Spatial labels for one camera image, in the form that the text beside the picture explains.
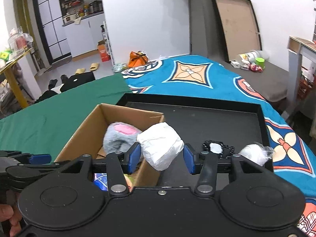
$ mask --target blue package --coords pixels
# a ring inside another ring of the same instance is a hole
[[[98,186],[102,191],[108,191],[106,173],[94,174],[94,184]]]

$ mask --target human hand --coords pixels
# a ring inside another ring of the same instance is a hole
[[[0,222],[9,220],[11,224],[10,237],[14,237],[22,230],[20,226],[21,219],[22,215],[20,214],[17,205],[14,205],[12,208],[6,204],[0,204]]]

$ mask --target yellow slipper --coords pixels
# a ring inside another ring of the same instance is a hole
[[[90,67],[90,71],[95,71],[99,68],[99,63],[92,63]]]
[[[85,71],[86,71],[85,68],[83,68],[83,69],[77,69],[75,75],[82,74],[82,73],[85,72]]]

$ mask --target black tray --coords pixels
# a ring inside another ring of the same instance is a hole
[[[222,141],[239,153],[246,145],[258,142],[269,146],[263,112],[259,104],[183,96],[126,93],[117,103],[147,111],[162,112],[184,143],[202,150],[204,141]],[[273,171],[272,161],[265,167]],[[228,184],[226,174],[218,174],[217,189]],[[162,172],[158,186],[196,185],[198,175],[189,174],[182,152]]]

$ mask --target green container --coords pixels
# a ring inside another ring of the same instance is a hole
[[[265,63],[265,59],[263,59],[263,58],[256,58],[256,64],[258,66],[260,66],[262,69],[265,69],[264,63]]]

